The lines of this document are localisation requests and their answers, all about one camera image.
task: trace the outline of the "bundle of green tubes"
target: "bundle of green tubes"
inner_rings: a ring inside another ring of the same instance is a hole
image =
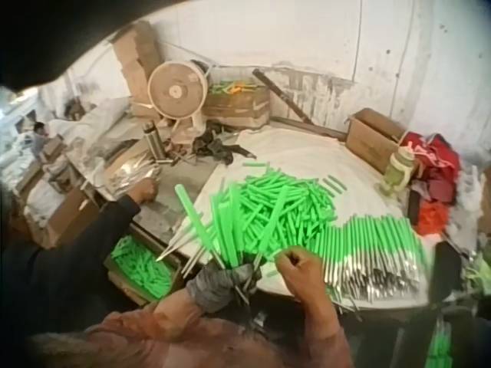
[[[156,262],[152,252],[133,236],[128,235],[119,240],[111,257],[132,282],[156,299],[169,293],[172,286],[170,269],[164,263]]]
[[[336,226],[334,199],[349,195],[339,179],[297,179],[265,163],[245,166],[264,166],[266,172],[212,195],[206,224],[183,186],[176,186],[202,246],[218,252],[226,265],[236,267],[257,254],[272,261],[282,249],[300,245],[323,259],[325,282],[339,297],[373,300],[417,288],[424,257],[407,219],[354,216]]]
[[[450,325],[439,320],[431,339],[425,368],[451,368],[452,358],[450,352]]]

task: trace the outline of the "cardboard box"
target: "cardboard box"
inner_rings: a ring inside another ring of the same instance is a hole
[[[38,184],[43,175],[42,164],[37,160],[33,161],[25,172],[24,177],[15,186],[15,193],[20,198],[22,205],[26,204],[29,193]]]
[[[269,121],[269,90],[258,87],[251,92],[208,94],[203,114],[232,127],[262,127]]]
[[[155,256],[160,255],[165,249],[155,239],[148,235],[144,230],[141,230],[135,225],[130,225],[130,235],[149,249]],[[182,263],[175,255],[167,256],[162,262],[164,262],[172,272],[172,286],[170,287],[169,294],[179,290],[184,285],[183,276],[181,274]],[[140,306],[157,301],[157,299],[148,291],[140,287],[135,282],[131,281],[120,269],[115,261],[109,255],[104,262],[104,266],[107,268],[107,276],[109,280],[122,290],[132,301]]]
[[[477,228],[480,232],[491,235],[491,167],[484,170],[486,182],[483,188],[483,199],[481,200],[481,209],[483,215],[480,217]]]
[[[137,21],[122,29],[111,42],[116,58],[123,67],[144,54],[152,54],[152,58],[158,57],[160,61],[155,34],[148,21]]]
[[[121,72],[124,79],[126,79],[133,101],[151,104],[147,90],[150,75],[145,71],[140,61],[131,61],[126,67],[121,69]]]
[[[406,132],[398,122],[369,108],[358,111],[354,117],[390,140],[398,142]]]
[[[390,155],[397,151],[397,141],[404,135],[404,128],[372,109],[358,111],[350,121],[346,147],[379,173],[385,173]]]
[[[152,26],[138,21],[122,29],[111,41],[116,58],[123,67],[121,72],[128,84],[131,97],[149,104],[148,80],[156,67],[162,64]]]
[[[99,209],[79,189],[72,189],[46,224],[51,247],[67,244],[82,233],[99,216]]]
[[[39,159],[43,163],[53,163],[63,153],[65,148],[66,146],[60,136],[51,138],[43,146],[42,151],[39,153]]]

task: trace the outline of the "worker's arm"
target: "worker's arm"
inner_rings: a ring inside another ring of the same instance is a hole
[[[155,195],[153,180],[144,179],[127,195],[107,203],[99,216],[70,244],[38,249],[30,259],[31,282],[38,285],[38,290],[47,290],[47,295],[56,300],[92,287],[105,258],[140,211],[140,204]]]
[[[219,270],[213,263],[207,264],[185,289],[143,310],[110,314],[97,329],[119,334],[123,331],[141,339],[178,340],[203,313],[213,313],[225,307],[233,299],[233,288],[243,285],[253,272],[250,264],[227,271]]]
[[[286,287],[304,308],[305,338],[312,366],[352,367],[348,342],[325,293],[320,258],[294,247],[277,256],[276,267]]]

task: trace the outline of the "plastic bottle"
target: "plastic bottle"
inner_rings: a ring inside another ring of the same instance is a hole
[[[413,168],[414,152],[412,143],[409,143],[409,146],[399,147],[390,155],[384,181],[380,185],[381,193],[385,196],[393,196],[404,189],[409,183]]]

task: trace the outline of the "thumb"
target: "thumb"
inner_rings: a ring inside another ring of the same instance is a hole
[[[280,274],[292,272],[295,270],[295,266],[290,261],[290,258],[288,258],[286,256],[286,253],[284,253],[283,251],[276,256],[275,263],[276,269]]]
[[[229,271],[233,286],[242,285],[254,275],[252,264],[244,264]]]

